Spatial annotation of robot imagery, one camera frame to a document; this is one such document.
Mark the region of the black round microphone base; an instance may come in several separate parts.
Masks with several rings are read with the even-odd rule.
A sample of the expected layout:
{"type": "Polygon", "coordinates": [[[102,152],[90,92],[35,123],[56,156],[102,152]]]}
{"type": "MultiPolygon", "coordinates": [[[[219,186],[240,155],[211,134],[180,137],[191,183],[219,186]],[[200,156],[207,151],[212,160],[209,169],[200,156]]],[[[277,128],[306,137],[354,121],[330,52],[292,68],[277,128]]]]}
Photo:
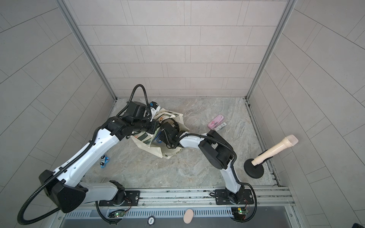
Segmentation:
{"type": "Polygon", "coordinates": [[[244,170],[248,176],[254,179],[259,179],[264,175],[264,168],[262,164],[253,165],[253,159],[248,159],[244,163],[244,170]]]}

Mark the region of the round black knob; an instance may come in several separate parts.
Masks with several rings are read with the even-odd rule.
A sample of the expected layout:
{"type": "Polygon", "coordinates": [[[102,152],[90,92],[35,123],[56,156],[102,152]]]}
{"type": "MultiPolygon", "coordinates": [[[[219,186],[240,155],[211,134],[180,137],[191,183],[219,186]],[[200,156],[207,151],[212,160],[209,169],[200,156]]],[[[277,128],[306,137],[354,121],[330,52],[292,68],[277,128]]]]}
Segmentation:
{"type": "Polygon", "coordinates": [[[148,220],[147,220],[147,224],[148,224],[149,226],[153,226],[153,225],[155,224],[155,222],[156,222],[156,218],[155,218],[154,216],[150,216],[150,217],[148,218],[148,220]]]}

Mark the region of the small blue white toy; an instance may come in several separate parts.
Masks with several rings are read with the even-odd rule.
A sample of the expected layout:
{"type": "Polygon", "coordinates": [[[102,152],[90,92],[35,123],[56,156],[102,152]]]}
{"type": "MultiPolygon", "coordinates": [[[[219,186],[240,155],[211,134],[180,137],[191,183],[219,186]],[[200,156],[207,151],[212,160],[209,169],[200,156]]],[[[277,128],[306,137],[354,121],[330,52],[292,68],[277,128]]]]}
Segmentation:
{"type": "Polygon", "coordinates": [[[109,158],[106,155],[103,155],[101,157],[100,167],[105,168],[108,162],[109,162],[109,158]]]}

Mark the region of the aluminium corner frame post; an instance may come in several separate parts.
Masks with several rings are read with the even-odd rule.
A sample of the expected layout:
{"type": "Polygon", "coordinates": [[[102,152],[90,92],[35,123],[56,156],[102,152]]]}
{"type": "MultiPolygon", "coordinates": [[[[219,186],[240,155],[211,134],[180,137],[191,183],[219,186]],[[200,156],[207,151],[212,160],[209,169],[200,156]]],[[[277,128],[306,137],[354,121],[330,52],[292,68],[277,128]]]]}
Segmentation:
{"type": "Polygon", "coordinates": [[[259,79],[260,79],[260,77],[261,77],[261,75],[262,75],[262,73],[265,69],[265,66],[267,65],[267,63],[268,63],[268,61],[269,61],[269,59],[270,59],[270,57],[271,57],[271,55],[274,51],[274,48],[275,48],[275,46],[276,46],[276,44],[279,40],[280,35],[282,34],[282,32],[285,28],[285,25],[286,25],[286,23],[287,23],[287,21],[290,17],[290,14],[292,13],[292,11],[294,9],[294,6],[295,6],[296,2],[297,2],[296,0],[289,0],[286,4],[285,8],[284,8],[284,11],[283,11],[282,16],[279,20],[279,23],[278,23],[278,25],[277,25],[277,27],[274,31],[274,34],[271,38],[271,41],[268,45],[268,48],[265,52],[265,55],[264,55],[260,65],[259,65],[258,71],[255,75],[255,78],[254,78],[254,80],[252,82],[252,85],[249,89],[249,92],[246,96],[247,101],[249,101],[250,98],[252,97],[254,89],[255,89],[256,85],[258,84],[258,81],[259,81],[259,79]]]}

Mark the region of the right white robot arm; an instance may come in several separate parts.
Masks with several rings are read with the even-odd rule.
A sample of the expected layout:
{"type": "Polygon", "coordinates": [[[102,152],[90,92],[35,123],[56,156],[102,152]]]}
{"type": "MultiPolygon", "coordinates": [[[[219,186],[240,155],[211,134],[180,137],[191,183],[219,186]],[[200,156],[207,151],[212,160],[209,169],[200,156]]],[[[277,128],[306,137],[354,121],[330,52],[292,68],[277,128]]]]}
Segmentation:
{"type": "Polygon", "coordinates": [[[225,200],[230,200],[234,204],[242,200],[244,186],[238,180],[233,167],[237,155],[233,147],[215,130],[202,135],[181,131],[179,124],[172,119],[162,121],[160,129],[159,139],[166,144],[167,148],[199,149],[209,163],[220,170],[227,191],[227,196],[223,197],[225,200]]]}

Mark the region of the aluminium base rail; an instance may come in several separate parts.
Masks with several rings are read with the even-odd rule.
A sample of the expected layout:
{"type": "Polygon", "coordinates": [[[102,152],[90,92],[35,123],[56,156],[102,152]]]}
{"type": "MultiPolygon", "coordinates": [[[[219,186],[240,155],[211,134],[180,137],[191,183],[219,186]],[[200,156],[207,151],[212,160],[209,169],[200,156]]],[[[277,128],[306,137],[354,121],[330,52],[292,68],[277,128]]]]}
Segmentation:
{"type": "Polygon", "coordinates": [[[243,198],[238,204],[225,200],[225,189],[218,188],[165,188],[128,189],[126,202],[110,206],[107,201],[87,203],[76,210],[60,215],[60,219],[96,219],[98,210],[108,219],[156,219],[183,218],[187,209],[194,211],[195,218],[233,218],[231,208],[245,208],[246,219],[257,219],[269,211],[283,211],[290,222],[297,218],[295,202],[287,187],[245,187],[243,198]],[[122,218],[109,218],[112,211],[125,210],[122,218]]]}

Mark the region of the pink compass set case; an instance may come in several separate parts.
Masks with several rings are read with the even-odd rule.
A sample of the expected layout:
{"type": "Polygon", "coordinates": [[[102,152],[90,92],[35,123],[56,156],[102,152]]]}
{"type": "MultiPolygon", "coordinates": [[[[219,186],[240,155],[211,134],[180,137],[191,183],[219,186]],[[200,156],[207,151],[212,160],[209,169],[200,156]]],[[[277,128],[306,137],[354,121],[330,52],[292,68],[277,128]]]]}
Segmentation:
{"type": "Polygon", "coordinates": [[[223,121],[224,121],[224,116],[217,115],[212,121],[208,123],[208,128],[214,130],[216,127],[222,124],[223,121]]]}

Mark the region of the left green circuit board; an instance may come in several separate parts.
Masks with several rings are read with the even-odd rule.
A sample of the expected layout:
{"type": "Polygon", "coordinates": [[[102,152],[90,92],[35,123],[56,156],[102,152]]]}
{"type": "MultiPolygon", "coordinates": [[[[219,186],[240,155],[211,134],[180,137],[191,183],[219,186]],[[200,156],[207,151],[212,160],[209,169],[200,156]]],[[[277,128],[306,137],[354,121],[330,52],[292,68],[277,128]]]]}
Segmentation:
{"type": "Polygon", "coordinates": [[[116,210],[116,211],[112,211],[109,213],[108,217],[113,219],[118,219],[118,218],[122,218],[124,217],[126,214],[126,211],[125,210],[116,210]]]}

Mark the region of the beige microphone on stand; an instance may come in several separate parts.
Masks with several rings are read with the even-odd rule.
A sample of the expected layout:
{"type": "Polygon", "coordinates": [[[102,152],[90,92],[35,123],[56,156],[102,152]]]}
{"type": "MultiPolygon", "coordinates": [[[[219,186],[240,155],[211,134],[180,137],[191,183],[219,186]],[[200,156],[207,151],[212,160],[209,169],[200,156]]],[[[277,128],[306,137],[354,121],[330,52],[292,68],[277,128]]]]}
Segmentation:
{"type": "Polygon", "coordinates": [[[275,146],[271,147],[261,155],[257,156],[252,161],[253,166],[257,166],[265,162],[267,159],[277,155],[285,149],[291,148],[298,143],[298,139],[294,135],[286,136],[282,141],[280,141],[275,146]]]}

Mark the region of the beige oval button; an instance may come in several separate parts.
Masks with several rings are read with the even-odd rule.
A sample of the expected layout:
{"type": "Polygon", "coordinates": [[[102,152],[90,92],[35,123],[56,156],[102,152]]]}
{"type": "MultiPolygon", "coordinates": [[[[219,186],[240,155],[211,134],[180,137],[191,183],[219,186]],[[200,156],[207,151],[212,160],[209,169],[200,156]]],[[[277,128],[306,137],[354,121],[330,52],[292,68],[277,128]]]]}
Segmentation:
{"type": "Polygon", "coordinates": [[[194,217],[194,211],[192,209],[187,209],[183,216],[184,223],[185,224],[191,223],[193,217],[194,217]]]}

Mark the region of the clear plastic stationery box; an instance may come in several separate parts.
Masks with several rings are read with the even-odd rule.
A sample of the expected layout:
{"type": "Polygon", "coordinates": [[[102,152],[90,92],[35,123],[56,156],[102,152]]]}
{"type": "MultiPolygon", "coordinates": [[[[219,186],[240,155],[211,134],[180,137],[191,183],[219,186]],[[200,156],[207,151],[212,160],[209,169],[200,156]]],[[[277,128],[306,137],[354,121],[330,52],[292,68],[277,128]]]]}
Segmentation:
{"type": "Polygon", "coordinates": [[[214,128],[215,131],[219,131],[220,129],[224,128],[227,124],[226,123],[222,123],[219,126],[217,126],[216,128],[214,128]]]}

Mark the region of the right green circuit board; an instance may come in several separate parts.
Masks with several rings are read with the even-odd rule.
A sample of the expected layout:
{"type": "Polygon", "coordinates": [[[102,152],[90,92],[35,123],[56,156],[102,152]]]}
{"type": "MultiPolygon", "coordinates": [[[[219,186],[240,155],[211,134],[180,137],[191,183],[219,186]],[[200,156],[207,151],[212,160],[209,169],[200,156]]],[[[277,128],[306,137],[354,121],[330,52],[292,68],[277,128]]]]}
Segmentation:
{"type": "Polygon", "coordinates": [[[249,213],[245,208],[231,208],[231,211],[235,220],[245,220],[249,213]]]}

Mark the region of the floral canvas tote bag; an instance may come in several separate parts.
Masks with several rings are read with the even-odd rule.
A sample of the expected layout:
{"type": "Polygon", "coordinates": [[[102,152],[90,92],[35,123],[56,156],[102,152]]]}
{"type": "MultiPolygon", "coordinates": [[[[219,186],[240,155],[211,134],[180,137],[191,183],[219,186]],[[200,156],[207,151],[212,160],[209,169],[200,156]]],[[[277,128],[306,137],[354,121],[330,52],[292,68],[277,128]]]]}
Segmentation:
{"type": "Polygon", "coordinates": [[[183,114],[164,108],[154,111],[154,120],[161,124],[154,134],[140,132],[132,136],[133,142],[142,149],[159,158],[169,159],[178,154],[182,148],[176,145],[181,133],[188,131],[183,121],[183,114]]]}

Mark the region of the green circuit board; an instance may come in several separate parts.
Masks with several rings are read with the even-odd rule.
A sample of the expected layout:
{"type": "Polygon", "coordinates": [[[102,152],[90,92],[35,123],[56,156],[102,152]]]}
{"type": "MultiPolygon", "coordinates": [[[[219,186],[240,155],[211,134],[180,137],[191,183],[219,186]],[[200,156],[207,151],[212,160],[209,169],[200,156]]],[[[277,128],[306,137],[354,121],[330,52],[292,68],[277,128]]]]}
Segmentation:
{"type": "Polygon", "coordinates": [[[231,211],[235,220],[245,220],[249,213],[245,208],[231,208],[231,211]]]}
{"type": "Polygon", "coordinates": [[[126,211],[125,210],[116,210],[116,211],[112,211],[109,213],[108,217],[113,219],[118,219],[118,218],[122,218],[124,217],[126,214],[126,211]]]}

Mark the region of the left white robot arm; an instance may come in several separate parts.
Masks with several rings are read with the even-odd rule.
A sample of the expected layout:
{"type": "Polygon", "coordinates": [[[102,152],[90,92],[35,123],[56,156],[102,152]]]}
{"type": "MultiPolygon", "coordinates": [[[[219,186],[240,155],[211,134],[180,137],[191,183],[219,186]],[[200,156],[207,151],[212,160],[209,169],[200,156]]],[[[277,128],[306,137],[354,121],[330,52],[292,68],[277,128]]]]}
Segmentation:
{"type": "Polygon", "coordinates": [[[63,213],[69,213],[81,204],[94,201],[104,200],[110,206],[124,204],[125,189],[117,181],[92,184],[81,183],[81,179],[106,151],[127,136],[142,131],[153,134],[159,124],[154,119],[147,120],[144,115],[155,116],[160,109],[156,102],[149,105],[130,102],[122,116],[113,116],[97,128],[92,140],[73,157],[54,171],[46,170],[39,176],[40,181],[45,182],[57,172],[61,172],[60,176],[46,186],[46,195],[63,213]]]}

